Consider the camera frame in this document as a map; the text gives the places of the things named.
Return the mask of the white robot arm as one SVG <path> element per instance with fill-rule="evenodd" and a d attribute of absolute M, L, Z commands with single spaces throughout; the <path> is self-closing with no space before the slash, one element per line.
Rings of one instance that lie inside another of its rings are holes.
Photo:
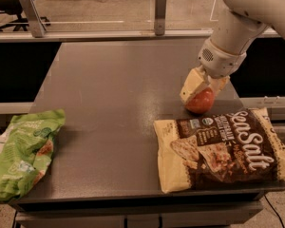
<path fill-rule="evenodd" d="M 240 67 L 248 47 L 266 29 L 273 29 L 285 40 L 285 0 L 222 1 L 218 23 L 199 51 L 199 66 L 190 71 L 181 89 L 185 105 L 206 87 L 223 86 Z"/>

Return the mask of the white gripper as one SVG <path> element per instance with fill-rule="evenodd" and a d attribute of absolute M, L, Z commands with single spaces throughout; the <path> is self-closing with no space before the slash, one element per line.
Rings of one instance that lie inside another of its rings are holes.
<path fill-rule="evenodd" d="M 246 53 L 234 55 L 224 52 L 207 39 L 198 55 L 201 66 L 194 67 L 189 72 L 180 91 L 181 101 L 186 105 L 209 86 L 207 74 L 212 77 L 210 87 L 215 96 L 218 96 L 229 83 L 229 75 L 238 70 L 245 57 Z"/>

